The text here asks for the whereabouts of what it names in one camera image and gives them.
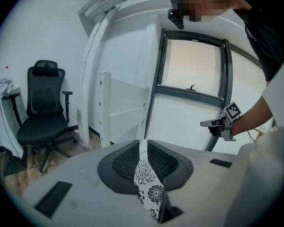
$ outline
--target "black office chair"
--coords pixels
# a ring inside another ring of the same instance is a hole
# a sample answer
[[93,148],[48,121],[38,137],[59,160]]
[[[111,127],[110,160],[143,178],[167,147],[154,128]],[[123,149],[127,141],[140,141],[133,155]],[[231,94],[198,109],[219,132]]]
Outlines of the black office chair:
[[58,148],[58,145],[69,140],[77,143],[74,137],[55,140],[68,131],[69,95],[72,95],[72,92],[63,91],[65,94],[65,120],[60,103],[60,90],[64,76],[65,71],[58,69],[58,65],[54,61],[37,61],[35,66],[28,69],[27,115],[29,118],[23,124],[15,102],[15,97],[19,93],[6,96],[6,99],[12,101],[13,110],[20,125],[17,133],[17,141],[20,145],[37,145],[31,148],[32,155],[36,154],[36,149],[46,149],[39,168],[42,174],[44,174],[43,167],[51,151],[55,150],[70,158],[71,156]]

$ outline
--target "chair seat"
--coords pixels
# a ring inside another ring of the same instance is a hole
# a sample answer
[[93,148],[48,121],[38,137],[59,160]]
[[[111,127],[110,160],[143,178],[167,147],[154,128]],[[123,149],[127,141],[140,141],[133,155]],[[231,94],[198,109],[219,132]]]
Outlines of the chair seat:
[[21,145],[34,145],[54,140],[68,131],[62,113],[46,117],[30,117],[24,121],[17,134]]

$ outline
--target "wooden floor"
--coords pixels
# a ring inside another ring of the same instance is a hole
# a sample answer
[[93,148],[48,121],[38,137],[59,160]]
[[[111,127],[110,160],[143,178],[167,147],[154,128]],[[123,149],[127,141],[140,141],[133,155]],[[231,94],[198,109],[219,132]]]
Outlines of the wooden floor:
[[[91,151],[94,149],[101,148],[100,139],[97,135],[92,132],[90,134],[90,144],[84,144],[80,141],[78,143],[73,143],[72,140],[65,142],[59,145],[59,148],[63,149],[63,151],[67,152],[71,156]],[[68,132],[61,136],[59,139],[72,137],[74,136],[76,139],[79,139],[78,134],[74,131]],[[25,189],[37,182],[43,175],[39,172],[39,165],[42,162],[43,154],[45,149],[36,150],[36,155],[32,156],[30,151],[30,146],[27,147],[27,169],[13,175],[3,176],[3,162],[5,153],[0,153],[0,179],[2,184],[14,194],[21,196]],[[43,168],[45,173],[49,173],[53,171],[59,164],[66,161],[67,158],[60,155],[56,151],[52,151],[48,157],[48,160]]]

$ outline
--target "person's arm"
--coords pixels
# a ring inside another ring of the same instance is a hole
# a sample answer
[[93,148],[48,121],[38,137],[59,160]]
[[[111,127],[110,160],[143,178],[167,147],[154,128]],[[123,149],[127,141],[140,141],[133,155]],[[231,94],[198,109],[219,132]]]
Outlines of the person's arm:
[[272,113],[265,102],[264,98],[261,96],[256,104],[249,109],[240,118],[236,119],[232,125],[233,135],[240,134],[252,130],[272,118]]

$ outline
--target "black slot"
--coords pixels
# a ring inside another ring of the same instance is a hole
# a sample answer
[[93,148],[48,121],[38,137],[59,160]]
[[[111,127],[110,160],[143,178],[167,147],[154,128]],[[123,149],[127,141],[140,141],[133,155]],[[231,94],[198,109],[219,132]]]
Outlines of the black slot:
[[55,213],[71,186],[71,183],[57,182],[40,202],[37,203],[35,209],[50,218],[53,213]]
[[230,168],[230,166],[232,165],[232,162],[222,161],[222,160],[218,160],[218,159],[212,159],[210,161],[210,163],[213,163],[213,164],[218,165],[218,166],[227,167],[227,168]]

